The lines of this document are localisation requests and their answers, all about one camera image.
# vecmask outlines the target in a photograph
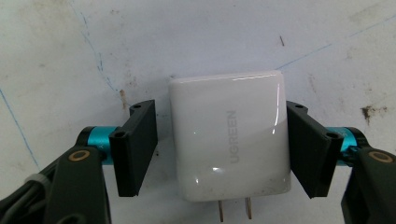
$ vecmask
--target dirt spot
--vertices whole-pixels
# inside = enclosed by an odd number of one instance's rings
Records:
[[[129,82],[129,85],[132,86],[132,87],[137,87],[137,80],[136,80],[136,77],[134,77],[134,78],[132,79],[132,81]]]
[[[346,52],[346,59],[347,60],[351,60],[351,59],[353,59],[353,52],[354,51],[354,49],[349,49],[347,52]]]
[[[26,34],[33,42],[42,41],[48,46],[61,46],[69,38],[65,34],[72,34],[81,27],[70,5],[67,0],[26,1],[18,9],[16,17],[21,20],[19,22],[27,25],[24,32],[28,32]]]
[[[381,11],[381,7],[381,3],[376,3],[353,14],[349,19],[358,25],[364,24],[367,21],[374,21],[378,15],[380,15],[379,12]]]
[[[124,90],[120,90],[120,97],[122,100],[122,109],[126,109],[127,107],[127,103],[126,103],[126,96],[125,96],[125,91]]]
[[[340,102],[341,110],[345,112],[346,111],[346,102],[345,102],[344,98],[339,97],[338,101]]]
[[[110,11],[110,14],[111,14],[111,15],[116,15],[116,14],[119,14],[119,13],[120,13],[119,10],[114,10],[114,9],[112,9],[112,10]]]
[[[370,125],[370,119],[375,115],[383,116],[385,113],[388,112],[388,108],[384,105],[382,107],[374,107],[373,105],[367,105],[361,108],[361,113],[364,116],[367,124]]]
[[[19,171],[26,171],[26,166],[23,162],[18,161],[17,163],[12,164],[11,166],[13,166]]]

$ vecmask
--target scratch mark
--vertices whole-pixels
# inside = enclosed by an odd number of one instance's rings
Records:
[[[309,74],[308,77],[309,84],[311,85],[312,91],[317,94],[317,88],[315,88],[315,77],[312,74]]]
[[[285,47],[285,43],[283,42],[282,36],[280,35],[279,38],[280,38],[280,42],[282,42],[282,46]]]
[[[299,58],[297,58],[297,59],[294,59],[293,61],[290,61],[290,62],[288,62],[288,63],[284,63],[283,65],[279,66],[276,70],[282,69],[282,68],[284,68],[284,67],[286,67],[286,66],[288,66],[288,65],[291,65],[291,64],[293,64],[293,63],[297,63],[297,62],[299,62],[300,60],[302,60],[302,59],[304,59],[304,58],[307,58],[307,57],[309,57],[309,56],[311,56],[311,55],[313,55],[313,54],[316,54],[316,53],[318,53],[318,52],[320,52],[320,51],[322,51],[322,50],[324,50],[324,49],[326,49],[326,48],[328,48],[328,47],[330,47],[330,46],[332,46],[332,44],[328,44],[328,45],[323,46],[323,47],[321,47],[321,48],[315,49],[314,51],[311,51],[311,52],[309,52],[309,53],[307,53],[307,54],[305,54],[305,55],[303,55],[303,56],[301,56],[301,57],[299,57]]]
[[[35,166],[37,167],[38,170],[40,170],[40,167],[38,166],[38,162],[35,159],[35,155],[33,154],[33,151],[30,148],[29,143],[27,142],[26,137],[25,137],[25,135],[24,135],[24,133],[22,131],[21,125],[18,123],[18,120],[15,118],[14,112],[12,111],[11,106],[9,105],[6,96],[3,94],[1,89],[0,89],[0,94],[1,94],[1,96],[3,98],[4,103],[6,103],[7,109],[9,111],[9,113],[11,114],[12,118],[14,119],[14,122],[17,125],[18,130],[20,131],[20,134],[21,134],[21,137],[23,139],[23,142],[26,145],[26,148],[29,151],[30,156],[32,157],[33,161],[35,162]]]
[[[99,60],[100,60],[100,70],[103,72],[103,60],[102,60],[102,54],[99,53]]]

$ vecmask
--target white surface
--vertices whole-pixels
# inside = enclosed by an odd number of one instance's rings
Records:
[[[395,153],[394,0],[5,0],[0,21],[1,197],[74,145],[85,126],[121,125],[123,103],[153,98],[159,156],[140,196],[118,198],[105,168],[114,223],[218,223],[215,203],[177,195],[173,77],[280,69],[288,100]],[[325,199],[309,200],[293,178],[289,193],[252,200],[251,221],[243,201],[225,202],[225,221],[343,223],[349,173],[336,169]]]
[[[289,191],[288,120],[279,71],[179,78],[172,80],[169,96],[184,199]]]

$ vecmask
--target ugreen logo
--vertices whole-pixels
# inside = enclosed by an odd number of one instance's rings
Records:
[[[238,127],[236,123],[236,111],[234,110],[227,111],[227,127],[231,163],[237,163],[239,162]]]

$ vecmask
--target white wall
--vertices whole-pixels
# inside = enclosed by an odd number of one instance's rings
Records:
[[[395,1],[8,0],[0,21],[0,198],[82,128],[121,125],[123,102],[155,99],[159,156],[140,196],[118,198],[105,167],[114,223],[218,223],[216,203],[177,195],[167,83],[178,77],[279,69],[288,100],[395,153]],[[252,199],[251,221],[243,200],[225,202],[225,221],[343,223],[349,173],[336,169],[324,199],[294,178],[291,192]]]

